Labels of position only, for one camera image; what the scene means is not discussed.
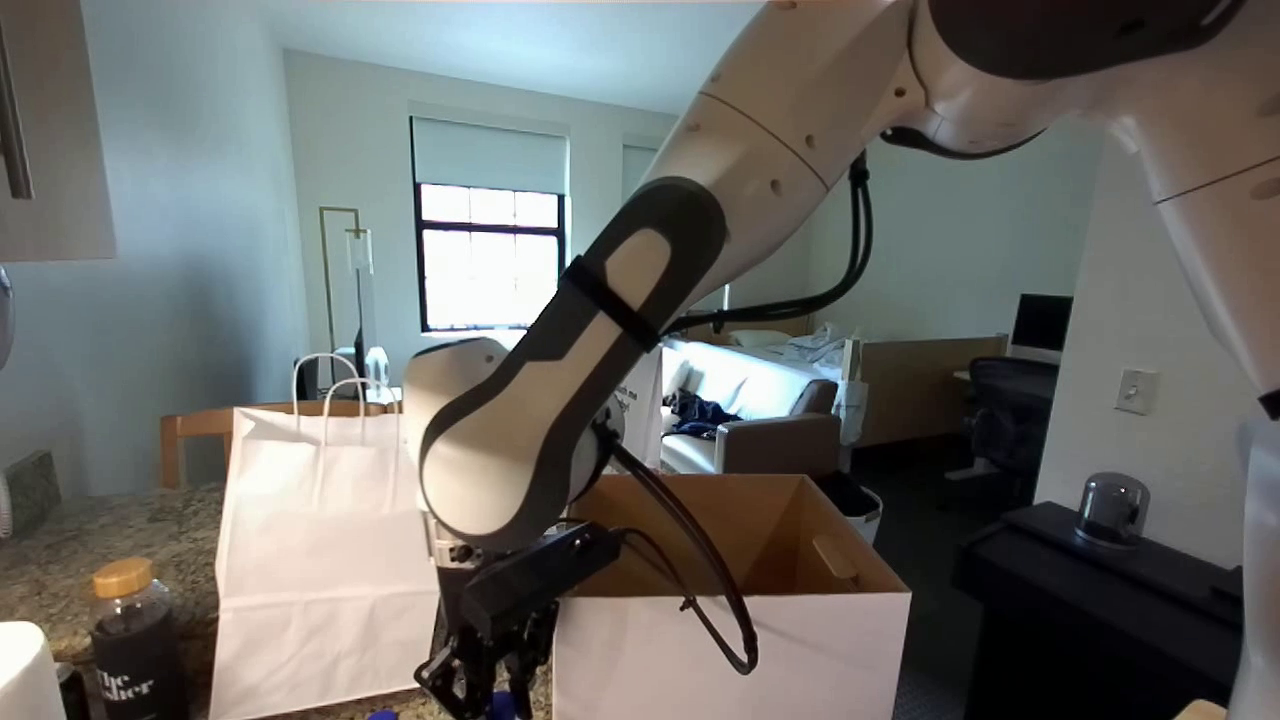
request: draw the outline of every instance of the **cardboard box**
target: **cardboard box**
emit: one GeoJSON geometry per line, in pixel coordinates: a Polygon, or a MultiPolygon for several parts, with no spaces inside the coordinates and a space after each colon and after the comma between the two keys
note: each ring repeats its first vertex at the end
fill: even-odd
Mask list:
{"type": "MultiPolygon", "coordinates": [[[[814,714],[890,720],[900,683],[914,597],[804,476],[668,479],[715,538],[750,593],[759,666],[740,677],[682,597],[638,551],[579,582],[566,602],[553,653],[556,720],[630,714],[814,714]]],[[[644,528],[676,566],[714,593],[697,549],[639,489],[605,476],[583,521],[644,528]]],[[[732,611],[714,618],[740,648],[732,611]]]]}

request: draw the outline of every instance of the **electrical outlet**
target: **electrical outlet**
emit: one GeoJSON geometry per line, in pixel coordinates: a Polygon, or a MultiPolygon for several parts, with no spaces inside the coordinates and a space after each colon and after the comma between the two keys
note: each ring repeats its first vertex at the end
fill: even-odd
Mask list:
{"type": "Polygon", "coordinates": [[[1158,373],[1125,373],[1116,411],[1151,416],[1158,407],[1158,373]]]}

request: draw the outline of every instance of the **monitor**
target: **monitor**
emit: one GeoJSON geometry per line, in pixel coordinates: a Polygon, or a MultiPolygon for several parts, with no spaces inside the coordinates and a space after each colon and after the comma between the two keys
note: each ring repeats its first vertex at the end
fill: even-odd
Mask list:
{"type": "Polygon", "coordinates": [[[1007,357],[1061,361],[1072,324],[1072,297],[1038,297],[1016,298],[1007,357]]]}

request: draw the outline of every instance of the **jar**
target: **jar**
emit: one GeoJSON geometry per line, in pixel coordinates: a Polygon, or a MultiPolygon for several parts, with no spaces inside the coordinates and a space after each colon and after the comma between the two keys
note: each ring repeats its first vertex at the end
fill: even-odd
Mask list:
{"type": "Polygon", "coordinates": [[[194,714],[178,611],[148,556],[126,556],[92,571],[92,665],[107,720],[194,714]]]}

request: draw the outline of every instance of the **white wall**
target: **white wall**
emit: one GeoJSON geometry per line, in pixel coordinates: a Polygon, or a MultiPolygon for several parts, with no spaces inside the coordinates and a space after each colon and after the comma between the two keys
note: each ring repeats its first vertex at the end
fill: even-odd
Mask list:
{"type": "Polygon", "coordinates": [[[1075,297],[1042,498],[1075,507],[1091,470],[1129,470],[1151,489],[1147,534],[1241,565],[1249,382],[1191,298],[1141,163],[1113,142],[1075,297]],[[1125,368],[1162,373],[1151,416],[1116,411],[1125,368]]]}
{"type": "Polygon", "coordinates": [[[139,492],[160,411],[279,396],[306,341],[285,72],[244,3],[85,0],[85,22],[121,261],[9,267],[0,447],[139,492]]]}
{"type": "Polygon", "coordinates": [[[360,208],[375,235],[379,324],[391,373],[426,342],[409,115],[570,137],[574,247],[590,247],[619,208],[625,142],[662,142],[673,115],[577,104],[443,76],[287,52],[299,233],[314,348],[323,348],[322,208],[360,208]]]}
{"type": "MultiPolygon", "coordinates": [[[[1100,140],[1057,129],[991,158],[873,146],[878,256],[823,320],[864,341],[996,334],[1016,290],[1072,290],[1100,140]]],[[[808,219],[808,285],[850,261],[850,189],[808,219]]]]}

